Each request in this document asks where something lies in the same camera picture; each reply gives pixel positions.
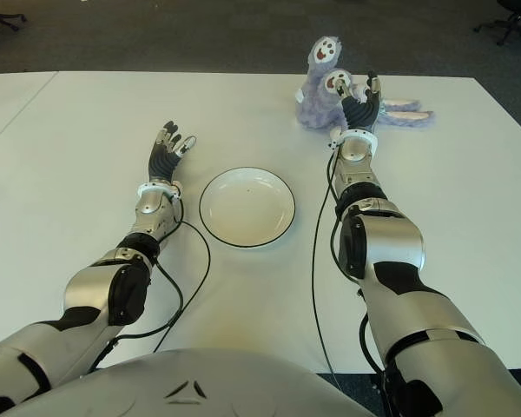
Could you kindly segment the robot right hand black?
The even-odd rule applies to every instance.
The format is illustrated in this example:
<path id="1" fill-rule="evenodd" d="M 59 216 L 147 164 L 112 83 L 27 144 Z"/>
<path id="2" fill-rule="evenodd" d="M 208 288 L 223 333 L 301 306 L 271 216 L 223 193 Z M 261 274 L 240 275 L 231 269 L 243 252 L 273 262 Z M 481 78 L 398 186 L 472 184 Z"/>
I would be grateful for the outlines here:
<path id="1" fill-rule="evenodd" d="M 368 90 L 363 103 L 353 97 L 343 80 L 336 82 L 336 91 L 341 99 L 347 127 L 372 132 L 379 115 L 381 93 L 379 78 L 375 72 L 370 71 L 367 74 L 366 85 Z"/>

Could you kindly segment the robot left hand black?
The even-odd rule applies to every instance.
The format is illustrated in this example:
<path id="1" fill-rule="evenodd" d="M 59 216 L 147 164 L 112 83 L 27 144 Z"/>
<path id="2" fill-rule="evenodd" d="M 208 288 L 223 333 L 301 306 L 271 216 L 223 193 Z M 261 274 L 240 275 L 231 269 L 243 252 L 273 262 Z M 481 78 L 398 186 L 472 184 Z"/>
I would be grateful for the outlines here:
<path id="1" fill-rule="evenodd" d="M 181 159 L 195 146 L 196 136 L 183 137 L 179 127 L 168 121 L 158 132 L 148 159 L 150 180 L 172 182 Z"/>

